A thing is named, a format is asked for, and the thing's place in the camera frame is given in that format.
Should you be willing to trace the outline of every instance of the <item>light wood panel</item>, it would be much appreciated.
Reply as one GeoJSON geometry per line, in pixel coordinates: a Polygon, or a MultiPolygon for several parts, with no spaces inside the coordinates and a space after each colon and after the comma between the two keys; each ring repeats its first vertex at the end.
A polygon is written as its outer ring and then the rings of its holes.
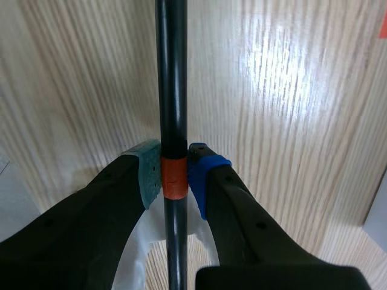
{"type": "MultiPolygon", "coordinates": [[[[153,0],[12,1],[1,9],[1,147],[46,210],[159,136],[153,0]]],[[[387,288],[362,230],[387,165],[384,0],[189,1],[189,141],[233,161],[319,257],[387,288]]],[[[208,257],[190,239],[189,283],[208,257]]],[[[163,244],[148,289],[165,289],[163,244]]]]}

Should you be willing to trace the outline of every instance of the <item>black pole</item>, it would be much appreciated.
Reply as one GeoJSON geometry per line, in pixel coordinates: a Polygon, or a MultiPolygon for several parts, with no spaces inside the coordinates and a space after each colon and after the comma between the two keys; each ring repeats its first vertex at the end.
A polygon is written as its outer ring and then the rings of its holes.
{"type": "MultiPolygon", "coordinates": [[[[155,0],[155,18],[161,155],[183,160],[187,157],[187,1],[155,0]]],[[[179,199],[164,198],[171,290],[187,288],[187,196],[182,194],[179,199]]]]}

